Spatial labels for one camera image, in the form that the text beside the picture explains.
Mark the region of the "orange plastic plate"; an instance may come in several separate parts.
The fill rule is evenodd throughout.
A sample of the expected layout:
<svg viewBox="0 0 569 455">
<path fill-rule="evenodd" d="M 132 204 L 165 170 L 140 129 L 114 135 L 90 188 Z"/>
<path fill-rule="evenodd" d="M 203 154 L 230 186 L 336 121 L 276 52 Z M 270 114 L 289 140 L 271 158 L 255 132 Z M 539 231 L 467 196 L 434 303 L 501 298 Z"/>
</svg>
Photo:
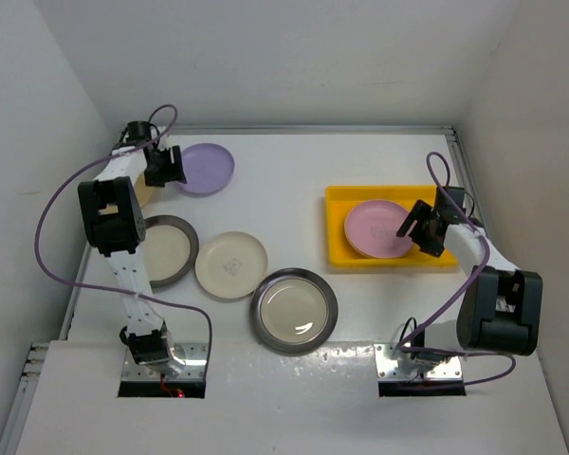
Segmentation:
<svg viewBox="0 0 569 455">
<path fill-rule="evenodd" d="M 136 180 L 134 185 L 135 196 L 138 200 L 139 206 L 143 209 L 145 208 L 152 200 L 155 187 L 150 187 L 145 184 L 145 177 L 144 175 L 140 175 Z"/>
</svg>

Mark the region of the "purple plastic plate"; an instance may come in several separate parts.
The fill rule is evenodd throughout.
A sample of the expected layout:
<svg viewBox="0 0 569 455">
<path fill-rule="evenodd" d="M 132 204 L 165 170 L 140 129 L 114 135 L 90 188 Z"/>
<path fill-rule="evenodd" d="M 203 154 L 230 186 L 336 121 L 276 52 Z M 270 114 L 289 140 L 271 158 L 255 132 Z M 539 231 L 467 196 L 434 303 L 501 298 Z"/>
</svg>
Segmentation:
<svg viewBox="0 0 569 455">
<path fill-rule="evenodd" d="M 186 181 L 175 184 L 184 192 L 210 195 L 223 190 L 235 171 L 231 152 L 215 143 L 194 144 L 181 152 Z"/>
</svg>

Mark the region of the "pink plastic plate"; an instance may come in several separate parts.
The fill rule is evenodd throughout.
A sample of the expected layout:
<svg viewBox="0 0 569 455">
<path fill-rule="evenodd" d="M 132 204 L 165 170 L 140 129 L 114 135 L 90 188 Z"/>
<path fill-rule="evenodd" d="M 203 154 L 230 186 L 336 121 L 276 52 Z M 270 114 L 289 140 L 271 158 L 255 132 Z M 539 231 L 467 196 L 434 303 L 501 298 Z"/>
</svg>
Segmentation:
<svg viewBox="0 0 569 455">
<path fill-rule="evenodd" d="M 396 202 L 373 199 L 353 207 L 344 220 L 344 234 L 352 248 L 375 259 L 396 259 L 413 247 L 408 236 L 398 237 L 398 229 L 409 212 Z"/>
</svg>

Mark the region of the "steel rimmed plate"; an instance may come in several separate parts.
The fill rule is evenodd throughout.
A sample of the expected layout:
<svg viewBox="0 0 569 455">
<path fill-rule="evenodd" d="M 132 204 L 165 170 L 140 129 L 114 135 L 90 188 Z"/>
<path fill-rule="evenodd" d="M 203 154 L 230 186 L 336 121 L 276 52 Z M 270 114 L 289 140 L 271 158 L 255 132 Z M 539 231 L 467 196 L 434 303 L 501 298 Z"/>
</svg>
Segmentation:
<svg viewBox="0 0 569 455">
<path fill-rule="evenodd" d="M 194 268 L 198 235 L 190 223 L 173 215 L 156 215 L 144 222 L 146 236 L 141 245 L 151 288 L 174 285 Z"/>
<path fill-rule="evenodd" d="M 250 326 L 272 352 L 307 355 L 319 349 L 339 318 L 339 303 L 329 283 L 303 268 L 280 269 L 267 276 L 252 295 Z"/>
</svg>

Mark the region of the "cream plastic plate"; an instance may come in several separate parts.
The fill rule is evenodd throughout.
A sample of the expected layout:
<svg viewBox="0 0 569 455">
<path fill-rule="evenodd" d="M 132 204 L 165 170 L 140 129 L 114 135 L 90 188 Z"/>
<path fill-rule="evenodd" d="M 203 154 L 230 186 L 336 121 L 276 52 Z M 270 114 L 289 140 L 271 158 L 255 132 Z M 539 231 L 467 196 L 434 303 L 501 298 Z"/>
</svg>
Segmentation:
<svg viewBox="0 0 569 455">
<path fill-rule="evenodd" d="M 200 286 L 214 297 L 237 300 L 254 292 L 266 276 L 263 244 L 241 231 L 214 236 L 200 247 L 194 271 Z"/>
</svg>

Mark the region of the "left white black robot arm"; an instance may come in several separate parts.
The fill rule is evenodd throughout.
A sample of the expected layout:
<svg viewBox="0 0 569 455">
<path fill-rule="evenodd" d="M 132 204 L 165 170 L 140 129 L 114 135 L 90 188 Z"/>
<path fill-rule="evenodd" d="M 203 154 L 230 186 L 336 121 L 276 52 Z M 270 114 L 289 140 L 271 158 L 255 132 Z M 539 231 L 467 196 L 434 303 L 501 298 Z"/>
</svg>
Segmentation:
<svg viewBox="0 0 569 455">
<path fill-rule="evenodd" d="M 179 362 L 165 318 L 143 298 L 152 289 L 141 251 L 146 226 L 135 184 L 141 179 L 146 187 L 163 188 L 187 181 L 180 148 L 169 146 L 164 135 L 150 121 L 128 123 L 103 171 L 78 185 L 87 241 L 106 259 L 123 291 L 123 343 L 136 364 L 159 373 Z"/>
</svg>

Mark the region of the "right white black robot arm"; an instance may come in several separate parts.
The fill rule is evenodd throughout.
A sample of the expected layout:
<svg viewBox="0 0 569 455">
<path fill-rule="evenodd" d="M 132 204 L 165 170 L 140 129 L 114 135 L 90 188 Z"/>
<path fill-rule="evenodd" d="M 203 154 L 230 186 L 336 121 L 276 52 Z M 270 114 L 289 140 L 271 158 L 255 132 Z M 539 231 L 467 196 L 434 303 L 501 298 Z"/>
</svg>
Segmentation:
<svg viewBox="0 0 569 455">
<path fill-rule="evenodd" d="M 480 222 L 466 215 L 464 197 L 462 188 L 446 186 L 436 192 L 432 205 L 417 200 L 396 232 L 430 256 L 450 252 L 467 275 L 461 289 L 420 328 L 461 300 L 455 332 L 462 349 L 531 355 L 539 338 L 542 278 L 499 252 Z"/>
</svg>

